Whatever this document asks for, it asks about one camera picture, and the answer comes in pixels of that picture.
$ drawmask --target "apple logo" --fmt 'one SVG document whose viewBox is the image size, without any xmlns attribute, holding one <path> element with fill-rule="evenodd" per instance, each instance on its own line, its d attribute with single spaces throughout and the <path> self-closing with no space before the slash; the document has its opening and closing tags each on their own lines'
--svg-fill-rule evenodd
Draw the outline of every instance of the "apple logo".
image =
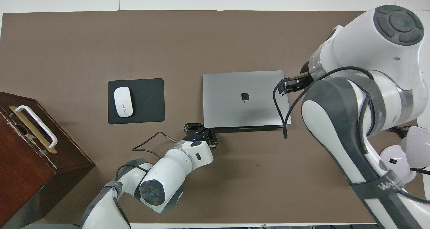
<svg viewBox="0 0 430 229">
<path fill-rule="evenodd" d="M 249 94 L 248 93 L 242 93 L 241 94 L 243 103 L 245 103 L 245 101 L 249 100 Z"/>
</svg>

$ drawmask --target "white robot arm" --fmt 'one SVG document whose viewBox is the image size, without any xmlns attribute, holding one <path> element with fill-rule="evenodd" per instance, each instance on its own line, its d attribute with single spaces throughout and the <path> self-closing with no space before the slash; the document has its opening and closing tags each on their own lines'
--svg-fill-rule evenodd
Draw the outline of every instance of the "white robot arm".
<svg viewBox="0 0 430 229">
<path fill-rule="evenodd" d="M 141 157 L 121 166 L 86 209 L 81 227 L 131 228 L 118 204 L 124 193 L 158 213 L 171 211 L 184 192 L 185 177 L 212 163 L 210 147 L 215 148 L 218 143 L 214 132 L 199 123 L 186 124 L 184 131 L 183 140 L 176 142 L 154 166 Z"/>
<path fill-rule="evenodd" d="M 430 201 L 410 195 L 367 140 L 424 110 L 427 88 L 418 68 L 423 36 L 412 12 L 381 6 L 337 26 L 301 75 L 280 82 L 284 93 L 306 88 L 306 127 L 382 228 L 430 228 Z M 364 70 L 340 68 L 351 66 Z"/>
</svg>

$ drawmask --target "black cable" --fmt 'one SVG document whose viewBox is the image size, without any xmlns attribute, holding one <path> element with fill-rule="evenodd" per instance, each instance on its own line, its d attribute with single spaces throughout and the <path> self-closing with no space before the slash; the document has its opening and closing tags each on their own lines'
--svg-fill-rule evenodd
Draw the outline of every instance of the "black cable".
<svg viewBox="0 0 430 229">
<path fill-rule="evenodd" d="M 403 126 L 403 127 L 393 126 L 392 128 L 389 128 L 388 130 L 398 134 L 399 137 L 401 139 L 403 139 L 407 136 L 407 132 L 408 132 L 408 130 L 406 130 L 405 128 L 409 128 L 409 127 L 411 127 L 411 126 Z"/>
<path fill-rule="evenodd" d="M 363 101 L 363 106 L 361 106 L 360 115 L 358 117 L 358 131 L 360 136 L 361 148 L 363 149 L 361 152 L 363 154 L 367 154 L 366 143 L 364 142 L 364 134 L 363 134 L 363 121 L 364 121 L 364 113 L 366 112 L 367 105 L 370 103 L 370 97 L 366 96 Z"/>
<path fill-rule="evenodd" d="M 374 128 L 374 126 L 375 126 L 375 109 L 374 109 L 374 107 L 373 107 L 373 102 L 372 102 L 372 96 L 370 95 L 370 93 L 369 92 L 367 92 L 367 90 L 365 90 L 364 88 L 362 88 L 360 85 L 358 85 L 357 83 L 355 83 L 355 82 L 353 82 L 355 85 L 357 85 L 359 88 L 360 88 L 360 90 L 366 95 L 366 97 L 368 97 L 369 98 L 369 103 L 368 103 L 368 105 L 369 105 L 369 109 L 370 109 L 370 116 L 371 116 L 371 123 L 370 123 L 370 128 L 369 128 L 369 130 L 367 131 L 367 133 L 366 133 L 366 136 L 369 136 L 369 134 L 372 132 L 372 130 L 373 130 L 373 128 Z"/>
<path fill-rule="evenodd" d="M 117 198 L 112 198 L 112 200 L 114 200 L 115 206 L 117 206 L 118 211 L 120 211 L 122 217 L 124 218 L 124 221 L 126 221 L 126 223 L 129 225 L 130 229 L 131 229 L 131 225 L 130 225 L 130 221 L 128 220 L 126 214 L 124 213 L 123 209 L 121 208 L 120 204 L 118 203 Z"/>
<path fill-rule="evenodd" d="M 298 103 L 298 101 L 300 100 L 300 98 L 304 96 L 304 94 L 309 90 L 309 88 L 310 88 L 310 87 L 312 87 L 312 85 L 313 85 L 313 84 L 315 84 L 315 82 L 317 82 L 317 81 L 319 81 L 319 80 L 321 80 L 321 79 L 324 79 L 324 78 L 326 78 L 327 76 L 332 75 L 332 74 L 334 74 L 334 73 L 336 73 L 336 72 L 339 72 L 339 71 L 342 71 L 342 70 L 355 70 L 355 71 L 360 71 L 360 72 L 364 73 L 367 77 L 369 77 L 369 79 L 371 79 L 371 80 L 375 80 L 375 79 L 373 78 L 372 74 L 370 74 L 370 72 L 369 72 L 369 71 L 367 71 L 367 70 L 366 70 L 366 69 L 364 69 L 364 68 L 359 68 L 359 67 L 354 67 L 354 66 L 347 66 L 347 67 L 341 67 L 341 68 L 333 69 L 332 71 L 327 72 L 326 74 L 324 74 L 323 76 L 319 77 L 318 79 L 315 79 L 315 81 L 313 81 L 309 86 L 307 86 L 307 87 L 303 90 L 303 92 L 302 92 L 301 94 L 299 94 L 299 96 L 298 96 L 298 97 L 295 99 L 295 101 L 291 104 L 291 106 L 290 106 L 290 108 L 289 108 L 289 110 L 288 110 L 288 112 L 287 112 L 287 114 L 286 114 L 286 116 L 285 116 L 285 119 L 283 119 L 283 117 L 282 117 L 281 110 L 279 109 L 278 103 L 276 102 L 276 98 L 275 98 L 275 91 L 273 91 L 273 101 L 275 102 L 275 106 L 276 106 L 276 109 L 278 110 L 278 114 L 281 116 L 281 121 L 282 121 L 282 125 L 283 125 L 283 132 L 284 132 L 284 138 L 285 138 L 285 139 L 288 137 L 288 134 L 287 134 L 287 124 L 286 124 L 286 123 L 287 123 L 287 120 L 288 120 L 288 117 L 290 116 L 292 109 L 293 109 L 293 108 L 295 107 L 295 105 Z"/>
<path fill-rule="evenodd" d="M 422 168 L 422 169 L 410 168 L 409 170 L 410 171 L 414 171 L 414 172 L 418 172 L 418 173 L 421 173 L 421 174 L 428 174 L 428 175 L 430 175 L 430 171 L 424 170 L 424 168 Z"/>
<path fill-rule="evenodd" d="M 426 199 L 420 198 L 420 197 L 418 197 L 418 196 L 415 196 L 415 195 L 409 194 L 408 192 L 406 192 L 406 191 L 404 191 L 404 190 L 402 190 L 402 189 L 401 189 L 401 190 L 399 190 L 399 193 L 400 193 L 401 195 L 403 195 L 404 197 L 406 197 L 406 198 L 410 199 L 410 200 L 415 200 L 415 201 L 417 201 L 417 202 L 419 202 L 419 203 L 430 204 L 430 200 L 426 200 Z"/>
<path fill-rule="evenodd" d="M 119 167 L 119 168 L 117 169 L 117 172 L 115 173 L 115 180 L 118 180 L 118 179 L 119 179 L 119 178 L 118 178 L 118 174 L 120 173 L 120 170 L 121 170 L 122 168 L 124 168 L 124 167 L 134 167 L 134 168 L 138 168 L 138 169 L 140 169 L 141 171 L 148 172 L 146 169 L 141 168 L 141 167 L 139 167 L 139 166 L 137 166 L 137 165 L 125 164 L 125 165 L 123 165 L 123 166 L 121 166 L 121 167 Z"/>
<path fill-rule="evenodd" d="M 133 148 L 132 150 L 133 151 L 146 151 L 146 152 L 154 154 L 155 156 L 158 157 L 158 159 L 161 159 L 161 157 L 158 154 L 156 154 L 155 152 L 153 152 L 153 151 L 151 151 L 149 149 L 138 148 L 138 147 L 141 147 L 141 146 L 145 145 L 145 143 L 149 142 L 152 138 L 154 138 L 158 134 L 162 134 L 164 137 L 166 137 L 168 140 L 171 140 L 172 142 L 177 142 L 177 140 L 174 140 L 173 138 L 171 138 L 168 135 L 164 134 L 163 132 L 159 131 L 156 134 L 152 135 L 152 137 L 150 137 L 148 140 L 144 141 L 140 145 L 138 145 L 135 148 Z"/>
</svg>

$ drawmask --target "brown wooden box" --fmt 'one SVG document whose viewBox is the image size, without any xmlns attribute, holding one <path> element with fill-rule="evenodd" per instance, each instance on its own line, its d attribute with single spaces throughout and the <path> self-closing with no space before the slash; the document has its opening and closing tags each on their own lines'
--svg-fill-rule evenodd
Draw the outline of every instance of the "brown wooden box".
<svg viewBox="0 0 430 229">
<path fill-rule="evenodd" d="M 43 138 L 31 139 L 37 132 L 11 108 L 20 105 L 30 107 L 55 134 L 56 154 L 47 150 Z M 26 110 L 21 113 L 39 136 L 52 141 Z M 41 219 L 94 166 L 36 100 L 0 92 L 0 227 L 21 228 Z"/>
</svg>

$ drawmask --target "white handle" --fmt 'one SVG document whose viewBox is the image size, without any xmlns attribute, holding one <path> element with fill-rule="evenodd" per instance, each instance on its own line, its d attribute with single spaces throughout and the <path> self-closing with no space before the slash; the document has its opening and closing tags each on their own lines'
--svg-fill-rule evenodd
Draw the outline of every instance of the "white handle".
<svg viewBox="0 0 430 229">
<path fill-rule="evenodd" d="M 52 139 L 51 145 L 49 145 L 49 148 L 53 148 L 55 145 L 57 145 L 58 139 L 57 137 L 52 133 L 52 131 L 45 125 L 45 123 L 42 122 L 42 120 L 39 119 L 39 117 L 34 113 L 34 111 L 31 110 L 30 107 L 26 105 L 20 105 L 15 111 L 21 112 L 23 109 L 25 109 L 28 114 L 31 115 L 31 117 L 40 125 L 40 127 L 48 134 L 48 136 Z"/>
</svg>

